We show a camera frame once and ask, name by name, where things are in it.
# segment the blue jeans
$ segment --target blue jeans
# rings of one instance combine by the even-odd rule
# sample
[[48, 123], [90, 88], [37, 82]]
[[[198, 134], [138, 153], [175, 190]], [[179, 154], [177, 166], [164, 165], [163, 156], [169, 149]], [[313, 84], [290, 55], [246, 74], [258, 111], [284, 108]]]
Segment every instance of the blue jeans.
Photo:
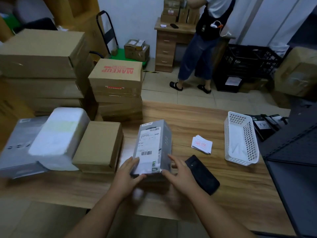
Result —
[[195, 76], [211, 80], [212, 64], [211, 50], [216, 46], [218, 39], [204, 41], [197, 33], [189, 43], [178, 73], [179, 80], [186, 80], [195, 70]]

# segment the stack of paper slips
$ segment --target stack of paper slips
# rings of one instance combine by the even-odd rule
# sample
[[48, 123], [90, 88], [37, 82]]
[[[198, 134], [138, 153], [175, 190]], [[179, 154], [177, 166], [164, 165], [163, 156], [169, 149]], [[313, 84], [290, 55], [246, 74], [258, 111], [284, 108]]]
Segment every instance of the stack of paper slips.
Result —
[[204, 139], [203, 137], [196, 135], [193, 137], [192, 148], [200, 150], [205, 154], [211, 154], [212, 142]]

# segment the wooden table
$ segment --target wooden table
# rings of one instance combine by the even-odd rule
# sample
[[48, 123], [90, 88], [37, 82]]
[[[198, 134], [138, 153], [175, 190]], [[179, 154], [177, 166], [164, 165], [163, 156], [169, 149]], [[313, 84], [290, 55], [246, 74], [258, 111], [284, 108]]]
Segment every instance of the wooden table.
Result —
[[[161, 22], [161, 18], [157, 19], [154, 27], [154, 29], [157, 30], [155, 57], [156, 71], [172, 72], [176, 44], [189, 44], [196, 33], [196, 25], [183, 23], [176, 23], [176, 25], [179, 27], [178, 29], [172, 28], [169, 23]], [[225, 26], [221, 35], [224, 36], [228, 31], [228, 27]], [[217, 68], [222, 56], [224, 55], [224, 51], [230, 39], [235, 39], [235, 37], [231, 34], [227, 34], [219, 39], [212, 53], [212, 64], [214, 66], [214, 70]]]
[[[220, 181], [220, 188], [212, 196], [218, 204], [250, 230], [295, 235], [263, 159], [249, 167], [224, 159], [226, 111], [144, 101], [143, 112], [143, 120], [122, 123], [121, 162], [133, 155], [140, 124], [165, 119], [172, 130], [172, 154], [184, 160], [196, 155]], [[211, 155], [191, 148], [196, 135], [213, 142]], [[112, 178], [55, 171], [17, 180], [2, 179], [0, 196], [92, 208], [107, 192]], [[168, 183], [144, 182], [134, 191], [129, 205], [144, 216], [192, 221], [197, 218], [188, 201]]]

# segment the black smartphone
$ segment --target black smartphone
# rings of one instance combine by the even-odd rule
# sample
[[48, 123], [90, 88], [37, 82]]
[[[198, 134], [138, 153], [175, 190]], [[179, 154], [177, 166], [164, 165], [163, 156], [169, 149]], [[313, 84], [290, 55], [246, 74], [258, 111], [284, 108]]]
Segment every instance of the black smartphone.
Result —
[[191, 169], [197, 184], [204, 191], [206, 191], [209, 195], [216, 192], [220, 186], [219, 181], [195, 155], [186, 160], [185, 163]]
[[173, 23], [171, 24], [171, 27], [172, 27], [172, 28], [175, 28], [175, 29], [179, 28], [178, 26], [176, 26], [176, 25], [173, 24]]

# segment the black apron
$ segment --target black apron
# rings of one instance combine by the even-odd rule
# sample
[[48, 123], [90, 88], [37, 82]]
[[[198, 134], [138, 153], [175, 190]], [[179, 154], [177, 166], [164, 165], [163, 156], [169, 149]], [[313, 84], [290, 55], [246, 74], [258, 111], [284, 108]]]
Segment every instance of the black apron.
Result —
[[214, 17], [209, 15], [208, 4], [206, 4], [204, 13], [196, 25], [196, 33], [199, 34], [206, 41], [207, 40], [215, 40], [215, 39], [219, 38], [220, 37], [220, 34], [219, 34], [220, 28], [214, 28], [214, 27], [211, 27], [210, 25], [218, 20], [221, 22], [221, 24], [223, 26], [225, 26], [230, 14], [233, 11], [235, 3], [236, 3], [236, 0], [232, 0], [227, 11], [219, 18], [214, 18]]

